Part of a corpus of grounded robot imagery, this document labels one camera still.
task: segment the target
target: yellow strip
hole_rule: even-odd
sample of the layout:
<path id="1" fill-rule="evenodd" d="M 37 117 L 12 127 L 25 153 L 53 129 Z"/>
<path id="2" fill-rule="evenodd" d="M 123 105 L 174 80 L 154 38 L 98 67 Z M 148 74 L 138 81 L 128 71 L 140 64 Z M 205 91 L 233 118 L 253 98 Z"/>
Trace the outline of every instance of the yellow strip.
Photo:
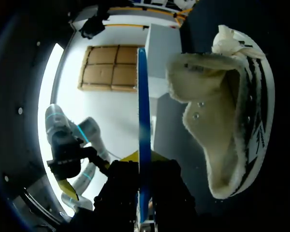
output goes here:
<path id="1" fill-rule="evenodd" d="M 139 8 L 139 7 L 111 7 L 110 10 L 111 10 L 111 11 L 114 11 L 114 10 L 133 10 L 133 11 L 142 11 L 143 8 Z"/>
<path id="2" fill-rule="evenodd" d="M 179 14 L 183 14 L 183 13 L 190 12 L 190 11 L 192 11 L 192 8 L 186 9 L 186 10 L 181 11 L 181 12 L 178 12 L 177 14 L 179 15 Z"/>
<path id="3" fill-rule="evenodd" d="M 178 23 L 179 27 L 181 27 L 181 24 L 177 18 L 175 18 L 176 23 Z"/>
<path id="4" fill-rule="evenodd" d="M 142 8 L 138 8 L 138 7 L 112 7 L 110 8 L 110 10 L 133 10 L 133 11 L 142 11 Z M 159 14 L 165 14 L 165 15 L 169 15 L 169 16 L 173 16 L 174 13 L 169 13 L 169 12 L 164 12 L 164 11 L 158 11 L 158 10 L 154 10 L 154 9 L 147 9 L 147 11 L 151 11 L 151 12 L 156 12 Z M 183 16 L 177 16 L 180 19 L 185 20 L 185 18 Z"/>
<path id="5" fill-rule="evenodd" d="M 106 27 L 136 27 L 136 28 L 142 28 L 143 25 L 136 25 L 136 24 L 106 24 Z"/>

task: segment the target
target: cable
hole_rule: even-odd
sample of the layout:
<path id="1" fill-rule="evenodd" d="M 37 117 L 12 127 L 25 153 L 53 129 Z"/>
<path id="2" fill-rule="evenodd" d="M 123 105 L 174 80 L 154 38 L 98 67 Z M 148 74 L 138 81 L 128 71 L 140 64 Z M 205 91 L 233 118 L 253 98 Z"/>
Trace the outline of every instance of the cable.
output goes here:
<path id="1" fill-rule="evenodd" d="M 110 152 L 109 150 L 107 150 L 107 152 L 111 155 L 114 156 L 116 159 L 121 160 L 122 158 L 119 156 L 114 155 L 112 152 Z"/>

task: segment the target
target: shoe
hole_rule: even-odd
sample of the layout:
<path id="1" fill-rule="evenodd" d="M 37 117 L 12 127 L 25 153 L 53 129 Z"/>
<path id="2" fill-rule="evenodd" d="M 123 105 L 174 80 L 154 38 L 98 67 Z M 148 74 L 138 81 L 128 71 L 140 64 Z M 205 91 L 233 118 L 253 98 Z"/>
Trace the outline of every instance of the shoe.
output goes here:
<path id="1" fill-rule="evenodd" d="M 274 78 L 246 35 L 219 26 L 212 54 L 180 54 L 167 67 L 169 93 L 188 103 L 183 124 L 203 147 L 212 195 L 247 189 L 261 168 L 273 122 Z"/>

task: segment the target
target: screw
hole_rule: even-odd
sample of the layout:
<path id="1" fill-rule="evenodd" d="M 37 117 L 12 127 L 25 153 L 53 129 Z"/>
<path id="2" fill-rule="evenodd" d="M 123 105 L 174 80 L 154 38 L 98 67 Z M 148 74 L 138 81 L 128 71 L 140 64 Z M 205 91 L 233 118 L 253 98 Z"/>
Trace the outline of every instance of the screw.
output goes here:
<path id="1" fill-rule="evenodd" d="M 198 102 L 198 106 L 199 107 L 203 107 L 204 106 L 204 102 Z"/>
<path id="2" fill-rule="evenodd" d="M 195 113 L 195 114 L 193 115 L 193 119 L 194 119 L 194 120 L 198 119 L 199 117 L 200 117 L 199 113 Z"/>
<path id="3" fill-rule="evenodd" d="M 17 111 L 18 111 L 18 114 L 19 115 L 22 115 L 23 114 L 23 108 L 22 107 L 19 107 Z"/>

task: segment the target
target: tan cloth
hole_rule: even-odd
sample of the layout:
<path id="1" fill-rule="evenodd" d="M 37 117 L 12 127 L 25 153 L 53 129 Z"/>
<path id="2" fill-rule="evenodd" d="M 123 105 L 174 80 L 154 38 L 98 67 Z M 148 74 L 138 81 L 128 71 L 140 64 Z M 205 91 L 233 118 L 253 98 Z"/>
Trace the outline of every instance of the tan cloth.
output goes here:
<path id="1" fill-rule="evenodd" d="M 213 196 L 229 197 L 245 173 L 244 132 L 235 107 L 247 100 L 243 65 L 220 55 L 181 54 L 169 64 L 167 78 L 171 97 L 189 103 L 183 123 L 204 149 Z"/>

